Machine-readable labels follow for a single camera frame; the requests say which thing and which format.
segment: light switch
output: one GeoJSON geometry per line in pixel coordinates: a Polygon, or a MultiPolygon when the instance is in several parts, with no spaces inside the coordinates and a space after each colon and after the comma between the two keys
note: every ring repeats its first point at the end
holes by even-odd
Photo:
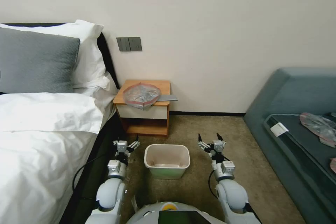
{"type": "Polygon", "coordinates": [[[130,51],[130,43],[127,37],[119,37],[117,38],[117,43],[119,47],[119,51],[130,51]]]}
{"type": "Polygon", "coordinates": [[[142,51],[141,46],[141,39],[140,37],[129,37],[129,47],[131,48],[131,51],[142,51]]]}

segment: wooden nightstand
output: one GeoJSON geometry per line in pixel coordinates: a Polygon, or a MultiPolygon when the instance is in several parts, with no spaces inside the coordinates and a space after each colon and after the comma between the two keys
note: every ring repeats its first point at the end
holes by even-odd
{"type": "Polygon", "coordinates": [[[157,101],[145,110],[126,105],[123,91],[136,83],[148,83],[158,87],[161,94],[170,94],[170,81],[168,80],[127,80],[121,87],[113,103],[128,134],[168,135],[169,127],[169,101],[157,101]]]}

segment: carpet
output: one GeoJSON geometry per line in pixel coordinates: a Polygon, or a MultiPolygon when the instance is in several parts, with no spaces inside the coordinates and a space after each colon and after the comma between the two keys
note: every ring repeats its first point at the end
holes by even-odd
{"type": "MultiPolygon", "coordinates": [[[[208,189],[211,158],[197,145],[201,134],[206,143],[218,132],[225,141],[224,155],[234,162],[235,180],[247,191],[249,202],[263,224],[305,223],[296,206],[272,170],[241,117],[171,115],[169,137],[139,136],[140,147],[129,158],[127,193],[121,209],[121,223],[134,214],[131,199],[140,204],[176,201],[193,205],[224,220],[220,203],[208,189]],[[189,149],[191,164],[180,180],[156,180],[144,166],[145,149],[150,144],[181,144],[189,149]]],[[[216,181],[211,179],[211,187],[216,181]]]]}

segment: yellow sticker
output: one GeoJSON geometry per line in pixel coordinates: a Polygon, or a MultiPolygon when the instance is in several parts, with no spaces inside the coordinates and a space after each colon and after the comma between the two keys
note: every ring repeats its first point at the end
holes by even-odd
{"type": "Polygon", "coordinates": [[[163,205],[163,207],[161,208],[162,211],[166,211],[166,210],[178,210],[177,206],[174,203],[171,202],[167,202],[163,205]]]}

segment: wastebasket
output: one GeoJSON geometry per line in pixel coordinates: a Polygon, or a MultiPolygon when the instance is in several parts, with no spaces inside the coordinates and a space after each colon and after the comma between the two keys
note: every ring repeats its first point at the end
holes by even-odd
{"type": "Polygon", "coordinates": [[[157,179],[179,179],[190,165],[188,148],[184,145],[149,145],[143,159],[157,179]]]}

